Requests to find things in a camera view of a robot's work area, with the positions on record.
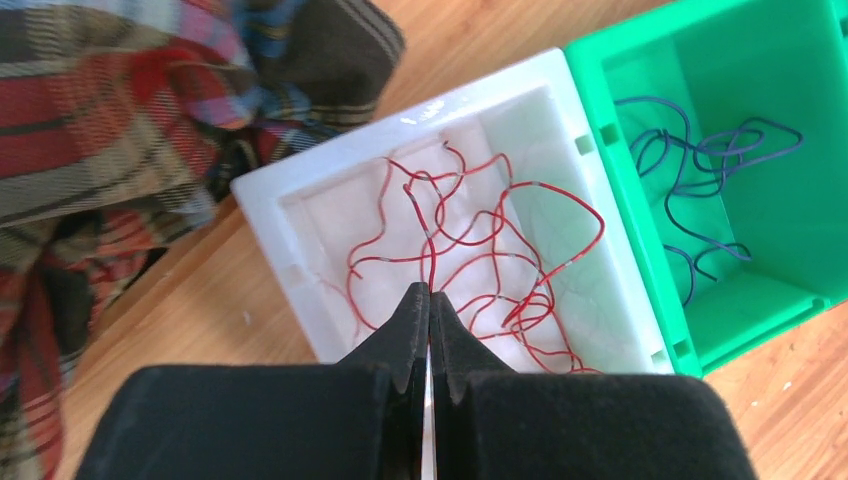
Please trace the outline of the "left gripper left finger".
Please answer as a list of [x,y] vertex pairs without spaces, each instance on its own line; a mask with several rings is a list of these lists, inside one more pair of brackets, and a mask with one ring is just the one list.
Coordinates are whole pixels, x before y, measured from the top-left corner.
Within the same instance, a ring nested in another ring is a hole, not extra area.
[[100,419],[80,479],[417,479],[430,292],[334,364],[156,365]]

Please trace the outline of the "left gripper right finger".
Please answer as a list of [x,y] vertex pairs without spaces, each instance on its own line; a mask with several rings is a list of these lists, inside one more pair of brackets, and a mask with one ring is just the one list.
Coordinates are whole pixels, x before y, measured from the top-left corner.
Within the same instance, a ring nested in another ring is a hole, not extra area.
[[520,373],[430,301],[440,479],[752,479],[722,399],[690,376]]

